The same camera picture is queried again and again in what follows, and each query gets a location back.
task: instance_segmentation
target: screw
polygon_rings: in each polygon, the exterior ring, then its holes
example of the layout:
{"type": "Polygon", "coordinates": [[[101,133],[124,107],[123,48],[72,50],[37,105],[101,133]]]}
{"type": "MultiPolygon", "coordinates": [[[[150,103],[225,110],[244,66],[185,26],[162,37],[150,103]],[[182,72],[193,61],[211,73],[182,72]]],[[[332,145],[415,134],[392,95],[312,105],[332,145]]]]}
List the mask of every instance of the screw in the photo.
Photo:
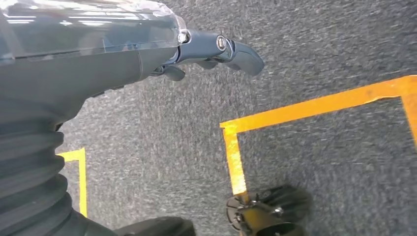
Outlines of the screw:
{"type": "Polygon", "coordinates": [[[217,47],[218,49],[220,49],[221,51],[224,51],[226,49],[226,39],[225,37],[219,35],[217,37],[217,47]]]}

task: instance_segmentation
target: yellow floor marking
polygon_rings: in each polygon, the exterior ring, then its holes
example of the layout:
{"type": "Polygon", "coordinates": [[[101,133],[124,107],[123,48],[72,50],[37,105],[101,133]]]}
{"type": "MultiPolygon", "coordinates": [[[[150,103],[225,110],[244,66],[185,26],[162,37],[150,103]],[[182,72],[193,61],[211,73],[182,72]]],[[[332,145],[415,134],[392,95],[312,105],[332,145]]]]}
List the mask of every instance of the yellow floor marking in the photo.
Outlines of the yellow floor marking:
{"type": "Polygon", "coordinates": [[[80,213],[87,217],[87,173],[86,150],[84,148],[58,154],[65,162],[78,161],[78,173],[80,181],[80,213]]]}
{"type": "Polygon", "coordinates": [[[233,194],[246,191],[238,133],[400,96],[417,145],[417,75],[363,86],[221,123],[233,194]]]}

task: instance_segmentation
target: caster wheel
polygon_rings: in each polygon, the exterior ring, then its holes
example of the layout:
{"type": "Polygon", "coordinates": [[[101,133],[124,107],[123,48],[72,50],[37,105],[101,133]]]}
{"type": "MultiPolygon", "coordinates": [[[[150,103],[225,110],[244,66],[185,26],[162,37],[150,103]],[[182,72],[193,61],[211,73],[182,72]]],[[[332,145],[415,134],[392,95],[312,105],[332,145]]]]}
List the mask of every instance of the caster wheel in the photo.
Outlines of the caster wheel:
{"type": "Polygon", "coordinates": [[[160,217],[125,226],[118,236],[196,236],[193,223],[179,217],[160,217]]]}
{"type": "Polygon", "coordinates": [[[269,189],[258,194],[259,201],[274,208],[285,222],[302,220],[312,204],[311,195],[305,190],[289,185],[269,189]]]}
{"type": "Polygon", "coordinates": [[[243,203],[238,196],[231,197],[226,204],[228,220],[237,231],[241,230],[240,224],[234,220],[238,209],[262,203],[284,222],[296,223],[306,216],[312,204],[310,194],[301,188],[289,185],[247,195],[250,199],[249,204],[243,203]]]}

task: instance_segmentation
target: bolt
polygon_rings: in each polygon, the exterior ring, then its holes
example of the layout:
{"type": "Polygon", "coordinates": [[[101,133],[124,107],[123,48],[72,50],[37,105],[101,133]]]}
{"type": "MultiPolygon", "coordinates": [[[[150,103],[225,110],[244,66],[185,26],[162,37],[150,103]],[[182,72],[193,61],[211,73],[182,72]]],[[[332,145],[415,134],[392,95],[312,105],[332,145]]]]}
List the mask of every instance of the bolt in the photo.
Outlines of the bolt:
{"type": "Polygon", "coordinates": [[[282,213],[284,213],[284,209],[282,209],[281,207],[278,207],[277,209],[274,210],[274,213],[278,215],[282,215],[282,213]]]}
{"type": "Polygon", "coordinates": [[[220,49],[221,51],[224,51],[226,49],[226,39],[225,37],[219,35],[217,37],[217,47],[218,49],[220,49]]]}

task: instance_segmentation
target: black wheel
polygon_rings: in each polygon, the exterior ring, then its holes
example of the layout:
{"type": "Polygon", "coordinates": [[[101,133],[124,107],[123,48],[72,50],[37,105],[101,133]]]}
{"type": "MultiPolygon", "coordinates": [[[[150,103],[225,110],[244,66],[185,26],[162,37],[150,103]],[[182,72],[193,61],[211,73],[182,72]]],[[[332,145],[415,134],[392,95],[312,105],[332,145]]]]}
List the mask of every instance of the black wheel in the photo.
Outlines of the black wheel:
{"type": "Polygon", "coordinates": [[[258,194],[260,202],[274,208],[285,222],[296,223],[303,219],[312,204],[305,190],[289,185],[269,189],[258,194]]]}

